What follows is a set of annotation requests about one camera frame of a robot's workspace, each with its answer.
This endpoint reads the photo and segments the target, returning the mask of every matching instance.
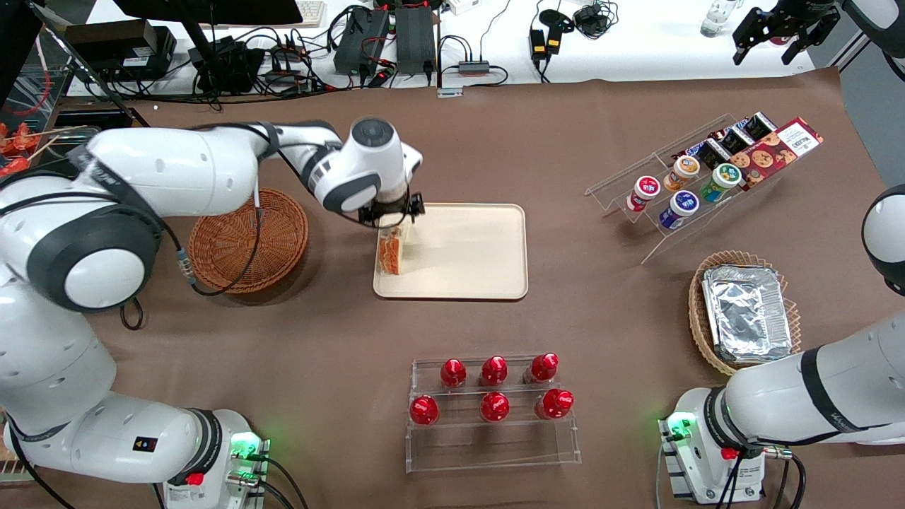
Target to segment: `beige tray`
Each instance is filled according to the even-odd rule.
[[[525,211],[512,204],[428,203],[405,239],[402,273],[374,265],[387,299],[517,300],[528,293]],[[392,225],[399,215],[385,216]]]

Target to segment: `red bottle cap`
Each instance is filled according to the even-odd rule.
[[[501,421],[509,414],[509,400],[499,392],[489,392],[481,400],[481,416],[490,422]]]
[[[412,401],[408,415],[412,417],[412,422],[415,424],[430,426],[440,417],[440,409],[437,407],[437,402],[430,396],[419,396]]]
[[[507,374],[509,374],[509,369],[506,367],[506,360],[499,355],[494,355],[484,361],[484,366],[481,368],[481,379],[487,385],[500,385],[506,379]]]
[[[186,484],[190,486],[200,486],[205,481],[205,475],[201,472],[192,472],[186,475]]]
[[[547,418],[561,418],[575,404],[575,398],[567,390],[550,389],[544,393],[541,404]]]
[[[531,375],[538,381],[552,379],[557,374],[559,357],[555,353],[538,355],[531,361]]]
[[[440,381],[446,387],[459,387],[465,383],[465,365],[458,359],[449,359],[440,368]]]

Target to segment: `label sticker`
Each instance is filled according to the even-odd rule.
[[[154,50],[148,48],[147,46],[132,48],[132,52],[135,54],[135,56],[151,56],[154,54]]]
[[[127,58],[122,61],[123,67],[144,67],[148,65],[148,61],[150,60],[147,56],[142,56],[138,58]]]
[[[798,157],[803,156],[819,145],[817,139],[811,136],[811,133],[801,124],[792,124],[791,126],[776,134],[779,139],[785,143]]]

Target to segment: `power adapter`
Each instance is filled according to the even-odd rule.
[[[547,59],[547,41],[544,40],[544,31],[539,28],[528,30],[529,46],[531,48],[531,61],[535,67]]]
[[[547,29],[547,53],[551,55],[559,54],[559,47],[562,45],[563,29],[558,24],[554,24]]]

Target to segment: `wicker basket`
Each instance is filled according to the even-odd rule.
[[[707,313],[707,305],[704,302],[704,291],[700,288],[700,281],[704,275],[704,271],[723,264],[748,265],[772,268],[773,265],[767,263],[767,260],[757,257],[755,254],[742,253],[741,251],[721,251],[711,254],[704,260],[698,271],[691,278],[691,288],[688,291],[688,314],[691,319],[691,337],[698,345],[701,355],[720,373],[732,375],[736,371],[744,368],[744,365],[733,364],[724,361],[713,351],[713,336],[710,334],[710,318]],[[779,274],[779,287],[784,292],[786,290],[786,278]],[[786,317],[789,321],[789,334],[792,337],[792,352],[796,353],[801,350],[801,316],[795,308],[795,303],[783,298],[783,304],[786,307]]]
[[[299,262],[308,245],[308,218],[291,197],[261,189],[261,239],[248,271],[227,293],[255,293],[277,283]],[[248,263],[254,247],[254,203],[222,216],[198,219],[188,239],[197,278],[224,288]]]

